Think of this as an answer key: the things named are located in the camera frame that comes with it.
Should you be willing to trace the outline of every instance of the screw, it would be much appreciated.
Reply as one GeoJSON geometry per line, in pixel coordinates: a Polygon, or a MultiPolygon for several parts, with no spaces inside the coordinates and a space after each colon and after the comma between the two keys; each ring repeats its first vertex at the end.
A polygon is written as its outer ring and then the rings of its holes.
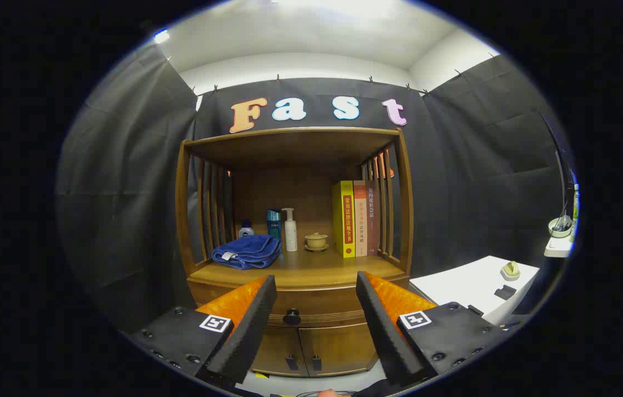
{"type": "Polygon", "coordinates": [[[190,362],[193,362],[194,364],[201,363],[201,357],[198,357],[197,355],[186,355],[186,360],[189,360],[190,362]]]}

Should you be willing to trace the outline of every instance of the wooden shelf surface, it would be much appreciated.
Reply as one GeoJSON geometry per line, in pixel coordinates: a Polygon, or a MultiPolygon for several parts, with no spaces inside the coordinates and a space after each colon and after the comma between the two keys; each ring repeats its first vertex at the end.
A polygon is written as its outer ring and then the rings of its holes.
{"type": "Polygon", "coordinates": [[[297,127],[230,133],[185,144],[191,155],[226,169],[360,165],[400,132],[360,127],[297,127]]]}
{"type": "Polygon", "coordinates": [[[354,286],[359,270],[384,278],[404,276],[402,269],[381,256],[344,259],[333,247],[329,247],[322,252],[309,252],[304,248],[296,252],[283,251],[265,269],[241,271],[212,262],[191,274],[189,279],[223,286],[241,286],[259,277],[273,275],[278,288],[304,289],[354,286]]]}

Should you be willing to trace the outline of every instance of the folded towel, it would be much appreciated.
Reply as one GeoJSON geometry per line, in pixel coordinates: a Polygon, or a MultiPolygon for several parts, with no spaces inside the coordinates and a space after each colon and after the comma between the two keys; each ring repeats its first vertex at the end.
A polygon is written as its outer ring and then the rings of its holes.
{"type": "Polygon", "coordinates": [[[271,265],[280,252],[280,239],[268,234],[254,234],[215,248],[212,258],[219,264],[236,269],[262,269],[271,265]]]}

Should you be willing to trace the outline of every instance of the small bowl with lid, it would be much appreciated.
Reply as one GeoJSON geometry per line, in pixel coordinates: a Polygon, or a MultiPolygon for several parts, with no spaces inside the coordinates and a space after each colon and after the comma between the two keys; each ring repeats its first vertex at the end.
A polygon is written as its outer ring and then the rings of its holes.
{"type": "Polygon", "coordinates": [[[319,234],[319,232],[316,232],[314,234],[307,234],[304,238],[306,239],[307,247],[311,249],[322,249],[326,247],[326,240],[328,239],[328,236],[326,234],[319,234]]]}

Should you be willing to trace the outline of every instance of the book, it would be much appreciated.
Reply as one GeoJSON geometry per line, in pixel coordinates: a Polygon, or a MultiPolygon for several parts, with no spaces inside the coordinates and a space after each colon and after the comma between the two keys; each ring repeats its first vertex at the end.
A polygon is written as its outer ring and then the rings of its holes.
{"type": "Polygon", "coordinates": [[[365,181],[353,181],[356,256],[368,255],[368,201],[365,190],[365,181]]]}
{"type": "Polygon", "coordinates": [[[377,249],[380,246],[380,213],[379,213],[379,195],[377,194],[379,186],[377,181],[365,181],[366,183],[366,201],[367,205],[367,241],[368,255],[377,255],[377,249]]]}
{"type": "Polygon", "coordinates": [[[353,181],[340,181],[331,188],[333,203],[333,241],[344,258],[355,256],[355,211],[353,181]]]}

